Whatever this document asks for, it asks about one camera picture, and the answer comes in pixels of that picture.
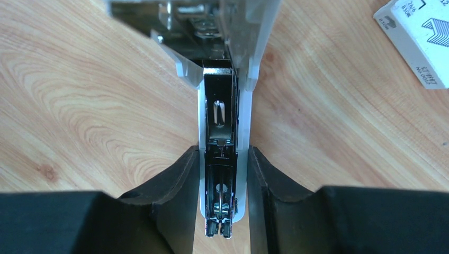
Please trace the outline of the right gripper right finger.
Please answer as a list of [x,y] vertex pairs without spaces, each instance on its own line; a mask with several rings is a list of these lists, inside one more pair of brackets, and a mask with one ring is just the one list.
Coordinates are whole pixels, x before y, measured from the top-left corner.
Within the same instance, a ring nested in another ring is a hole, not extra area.
[[448,193],[323,186],[311,191],[248,152],[252,253],[448,253]]

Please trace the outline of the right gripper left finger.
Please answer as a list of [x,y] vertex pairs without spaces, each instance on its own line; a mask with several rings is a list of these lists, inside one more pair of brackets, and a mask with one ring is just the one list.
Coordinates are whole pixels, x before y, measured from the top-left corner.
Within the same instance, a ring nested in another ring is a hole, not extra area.
[[199,149],[120,197],[1,193],[1,253],[192,253]]

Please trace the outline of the white stapler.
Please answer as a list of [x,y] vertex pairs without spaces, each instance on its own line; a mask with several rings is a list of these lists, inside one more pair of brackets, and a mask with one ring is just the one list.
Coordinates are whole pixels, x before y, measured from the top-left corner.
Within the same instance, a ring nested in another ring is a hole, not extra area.
[[280,1],[106,1],[153,39],[197,90],[205,235],[232,236],[245,210],[253,91]]

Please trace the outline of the white staples box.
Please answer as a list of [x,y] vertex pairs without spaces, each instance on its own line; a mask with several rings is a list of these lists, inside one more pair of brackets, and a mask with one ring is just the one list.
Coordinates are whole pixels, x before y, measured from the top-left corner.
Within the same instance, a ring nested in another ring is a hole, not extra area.
[[448,1],[389,1],[373,18],[426,89],[448,89]]

